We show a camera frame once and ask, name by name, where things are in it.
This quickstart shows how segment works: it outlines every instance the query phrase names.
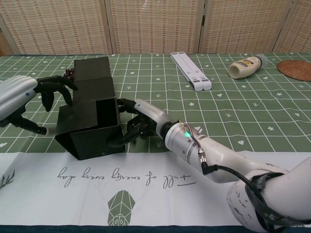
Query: cable connector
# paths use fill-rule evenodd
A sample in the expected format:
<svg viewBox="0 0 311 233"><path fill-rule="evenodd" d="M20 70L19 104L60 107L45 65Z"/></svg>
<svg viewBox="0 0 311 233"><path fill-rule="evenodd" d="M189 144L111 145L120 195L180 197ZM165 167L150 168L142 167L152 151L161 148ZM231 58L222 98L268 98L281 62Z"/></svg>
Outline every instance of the cable connector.
<svg viewBox="0 0 311 233"><path fill-rule="evenodd" d="M199 159L200 159L200 162L201 162L201 168L202 168L203 175L209 174L209 172L208 172L208 165L207 165L207 162L206 162L206 155L205 155L205 152L204 152L202 147L199 147L198 155L199 155Z"/></svg>

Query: heart pattern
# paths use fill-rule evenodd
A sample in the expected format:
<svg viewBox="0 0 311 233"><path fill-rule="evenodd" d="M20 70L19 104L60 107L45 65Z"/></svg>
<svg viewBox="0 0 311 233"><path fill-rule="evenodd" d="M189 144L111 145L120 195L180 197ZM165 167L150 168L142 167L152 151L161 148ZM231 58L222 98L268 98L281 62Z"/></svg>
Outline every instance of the heart pattern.
<svg viewBox="0 0 311 233"><path fill-rule="evenodd" d="M8 144L8 143L7 143L7 142L1 143L1 144L0 144L0 148L4 147L6 144Z"/></svg>

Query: bottle label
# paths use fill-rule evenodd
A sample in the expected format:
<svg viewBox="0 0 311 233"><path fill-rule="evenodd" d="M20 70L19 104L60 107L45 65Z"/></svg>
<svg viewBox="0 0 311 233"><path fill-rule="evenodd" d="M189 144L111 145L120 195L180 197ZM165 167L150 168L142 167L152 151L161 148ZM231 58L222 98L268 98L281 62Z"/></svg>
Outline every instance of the bottle label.
<svg viewBox="0 0 311 233"><path fill-rule="evenodd" d="M251 65L254 64L252 61L246 60L246 59L241 60L241 61L238 61L238 62L236 62L236 63L238 63L238 64L240 64L240 65L242 65L242 66L244 66L244 67L250 67Z"/></svg>

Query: wire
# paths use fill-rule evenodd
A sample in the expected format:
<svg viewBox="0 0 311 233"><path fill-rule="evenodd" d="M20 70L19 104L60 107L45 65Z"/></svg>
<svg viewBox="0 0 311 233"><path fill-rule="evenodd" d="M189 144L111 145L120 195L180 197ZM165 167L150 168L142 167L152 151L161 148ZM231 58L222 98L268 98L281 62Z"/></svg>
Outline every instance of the wire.
<svg viewBox="0 0 311 233"><path fill-rule="evenodd" d="M185 126L188 128L188 130L190 131L190 136L191 136L191 138L195 141L195 143L198 145L198 147L201 148L201 144L200 144L200 142L195 138L190 124L185 123L184 125L185 125Z"/></svg>
<svg viewBox="0 0 311 233"><path fill-rule="evenodd" d="M260 191L242 174L240 174L239 172L237 172L236 170L233 170L232 168L226 167L226 166L220 166L220 165L213 165L213 167L215 167L215 170L224 170L227 171L229 173L231 173L232 175L235 175L236 177L238 177L241 181L243 181L253 192L254 194L262 201L265 203L265 200L263 198L263 196L261 195Z"/></svg>

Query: led indicator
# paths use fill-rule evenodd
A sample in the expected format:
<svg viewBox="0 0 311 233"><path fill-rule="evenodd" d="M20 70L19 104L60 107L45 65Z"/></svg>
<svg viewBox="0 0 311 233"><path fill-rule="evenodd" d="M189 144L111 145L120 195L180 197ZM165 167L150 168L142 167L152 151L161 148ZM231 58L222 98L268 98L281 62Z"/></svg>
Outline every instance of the led indicator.
<svg viewBox="0 0 311 233"><path fill-rule="evenodd" d="M185 132L185 137L191 137L190 133Z"/></svg>

